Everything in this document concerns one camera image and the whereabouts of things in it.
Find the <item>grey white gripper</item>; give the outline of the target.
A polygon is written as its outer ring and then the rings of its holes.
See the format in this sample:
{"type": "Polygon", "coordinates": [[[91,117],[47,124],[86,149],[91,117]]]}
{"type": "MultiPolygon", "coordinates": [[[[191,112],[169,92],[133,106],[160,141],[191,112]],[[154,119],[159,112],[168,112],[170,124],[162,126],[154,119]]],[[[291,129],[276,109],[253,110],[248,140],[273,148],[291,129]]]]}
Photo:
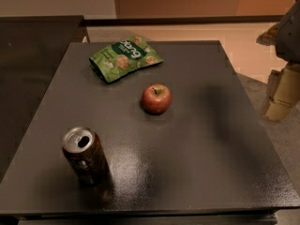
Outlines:
{"type": "Polygon", "coordinates": [[[281,71],[272,70],[266,87],[262,115],[271,121],[284,119],[300,101],[300,0],[256,42],[275,46],[277,57],[288,63],[281,71]]]}

